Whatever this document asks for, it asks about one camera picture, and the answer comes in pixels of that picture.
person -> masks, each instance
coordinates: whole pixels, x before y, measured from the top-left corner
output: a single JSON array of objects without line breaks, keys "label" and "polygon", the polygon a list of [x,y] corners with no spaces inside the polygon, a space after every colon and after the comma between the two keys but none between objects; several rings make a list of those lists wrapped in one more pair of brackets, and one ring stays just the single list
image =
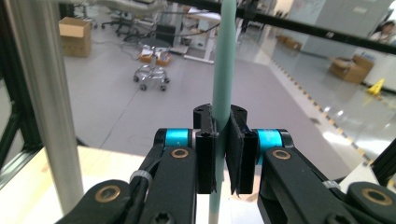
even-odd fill
[{"label": "person", "polygon": [[[257,5],[259,4],[259,0],[251,0],[249,3],[247,0],[243,0],[240,4],[241,7],[247,7],[248,10],[253,10],[255,12],[257,10]],[[248,29],[248,23],[250,20],[244,18],[241,25],[241,34],[244,34]]]},{"label": "person", "polygon": [[382,44],[388,44],[393,36],[392,31],[394,27],[394,21],[386,21],[382,25],[381,31],[374,33],[372,36],[370,36],[370,39]]}]

